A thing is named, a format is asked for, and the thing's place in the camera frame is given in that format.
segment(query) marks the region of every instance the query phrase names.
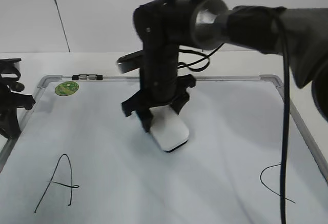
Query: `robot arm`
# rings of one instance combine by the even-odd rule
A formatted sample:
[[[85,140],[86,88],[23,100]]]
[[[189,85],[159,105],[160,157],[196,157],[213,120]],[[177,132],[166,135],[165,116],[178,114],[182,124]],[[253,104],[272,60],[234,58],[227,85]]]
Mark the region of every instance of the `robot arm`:
[[[314,102],[328,118],[328,9],[277,8],[285,27],[291,70],[295,83],[303,88],[310,81]],[[216,17],[217,40],[282,54],[278,30],[272,18],[255,6],[237,7]]]
[[[285,27],[296,85],[303,88],[313,81],[315,104],[328,120],[328,9],[238,6],[228,10],[222,0],[155,0],[142,5],[133,19],[143,45],[138,54],[141,87],[147,93],[143,97],[152,101],[152,107],[170,104],[177,97],[179,46],[212,50],[229,43],[282,54],[278,28],[267,13],[270,9]],[[129,65],[126,59],[118,63],[122,68]]]

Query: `black clamp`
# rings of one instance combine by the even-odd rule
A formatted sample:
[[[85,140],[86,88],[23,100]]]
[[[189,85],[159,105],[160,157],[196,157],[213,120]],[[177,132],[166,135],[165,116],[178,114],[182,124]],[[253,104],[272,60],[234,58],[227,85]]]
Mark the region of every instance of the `black clamp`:
[[[118,61],[118,67],[122,73],[127,73],[139,68],[140,90],[136,92],[128,100],[124,101],[121,106],[125,116],[130,116],[135,111],[141,121],[142,127],[146,132],[150,131],[153,115],[150,108],[170,105],[171,108],[179,114],[184,105],[189,101],[190,96],[187,88],[196,85],[196,79],[191,74],[179,76],[176,83],[176,91],[174,97],[166,102],[157,102],[153,100],[148,88],[144,87],[144,75],[142,67],[142,51],[132,53],[121,57]]]
[[[20,61],[20,58],[0,59],[0,134],[5,138],[18,138],[21,134],[17,108],[30,110],[35,104],[32,95],[15,93],[25,88],[18,82],[21,73],[16,65]],[[16,77],[2,77],[3,74],[15,74]]]

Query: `whiteboard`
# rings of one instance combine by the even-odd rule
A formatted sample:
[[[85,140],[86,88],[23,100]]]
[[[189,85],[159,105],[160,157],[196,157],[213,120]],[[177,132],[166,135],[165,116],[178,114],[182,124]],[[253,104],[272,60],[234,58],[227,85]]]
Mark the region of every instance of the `whiteboard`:
[[[0,0],[0,52],[68,52],[54,0]]]
[[[180,114],[190,139],[172,153],[159,149],[136,115],[124,117],[120,103],[138,90],[134,80],[79,81],[67,97],[54,93],[60,82],[37,93],[0,173],[2,224],[280,222],[279,197],[259,180],[280,162],[283,102],[272,82],[198,81]],[[70,190],[51,184],[34,214],[64,153],[80,186],[72,205]],[[67,161],[54,181],[70,184]],[[279,167],[263,181],[279,191]],[[288,223],[326,223],[327,183],[293,120],[286,189],[296,202],[286,203]]]

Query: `whiteboard eraser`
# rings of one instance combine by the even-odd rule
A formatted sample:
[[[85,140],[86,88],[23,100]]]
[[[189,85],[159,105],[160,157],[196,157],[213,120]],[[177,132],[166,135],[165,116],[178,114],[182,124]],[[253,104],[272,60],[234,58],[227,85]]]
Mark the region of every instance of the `whiteboard eraser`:
[[[165,152],[172,152],[188,141],[189,129],[171,106],[151,108],[150,133]]]

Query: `white table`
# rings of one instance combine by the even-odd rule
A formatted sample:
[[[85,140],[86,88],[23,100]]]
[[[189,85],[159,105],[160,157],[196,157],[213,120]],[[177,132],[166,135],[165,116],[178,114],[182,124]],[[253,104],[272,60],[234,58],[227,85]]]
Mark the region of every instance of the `white table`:
[[[49,74],[102,74],[121,76],[116,67],[116,60],[127,53],[0,53],[2,58],[22,58],[21,81],[25,85],[24,93],[32,94],[38,81]],[[180,60],[187,62],[197,56],[181,54]],[[276,74],[283,78],[282,58],[275,55],[262,55],[254,51],[217,52],[211,57],[211,65],[198,76],[229,76]],[[136,76],[136,71],[126,76]],[[311,85],[299,90],[291,80],[291,99],[312,133],[322,154],[328,160],[328,123],[317,111],[311,94]],[[0,139],[0,148],[6,140]]]

